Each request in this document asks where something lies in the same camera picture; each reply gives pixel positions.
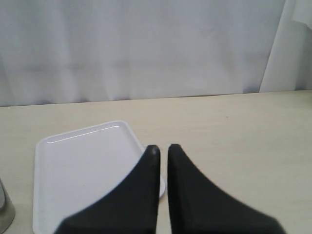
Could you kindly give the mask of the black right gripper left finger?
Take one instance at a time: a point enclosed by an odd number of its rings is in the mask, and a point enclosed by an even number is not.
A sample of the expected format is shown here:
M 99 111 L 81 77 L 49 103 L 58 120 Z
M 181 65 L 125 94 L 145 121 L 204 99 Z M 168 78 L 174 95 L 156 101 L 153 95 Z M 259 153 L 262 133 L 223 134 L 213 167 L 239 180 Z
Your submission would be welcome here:
M 160 150 L 149 145 L 106 196 L 64 219 L 57 234 L 154 234 L 160 192 Z

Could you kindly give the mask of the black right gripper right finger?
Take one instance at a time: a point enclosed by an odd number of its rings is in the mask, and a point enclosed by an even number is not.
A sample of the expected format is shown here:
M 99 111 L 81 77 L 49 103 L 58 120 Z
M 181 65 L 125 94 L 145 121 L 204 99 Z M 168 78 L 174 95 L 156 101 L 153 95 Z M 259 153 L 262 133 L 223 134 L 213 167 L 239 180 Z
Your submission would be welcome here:
M 283 234 L 279 222 L 212 183 L 179 144 L 168 149 L 167 194 L 174 234 Z

